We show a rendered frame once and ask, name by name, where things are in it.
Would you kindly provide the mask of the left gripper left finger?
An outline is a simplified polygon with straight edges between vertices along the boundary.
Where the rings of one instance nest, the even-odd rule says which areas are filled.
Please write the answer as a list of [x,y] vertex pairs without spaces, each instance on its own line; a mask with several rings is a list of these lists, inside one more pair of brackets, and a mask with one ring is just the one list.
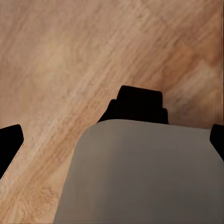
[[0,129],[0,179],[24,142],[19,124]]

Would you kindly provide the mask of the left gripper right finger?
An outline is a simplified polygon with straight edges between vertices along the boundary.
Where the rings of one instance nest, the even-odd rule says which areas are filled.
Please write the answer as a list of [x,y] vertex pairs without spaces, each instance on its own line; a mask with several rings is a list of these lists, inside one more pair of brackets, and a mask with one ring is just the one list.
[[210,133],[210,142],[224,161],[224,126],[214,124]]

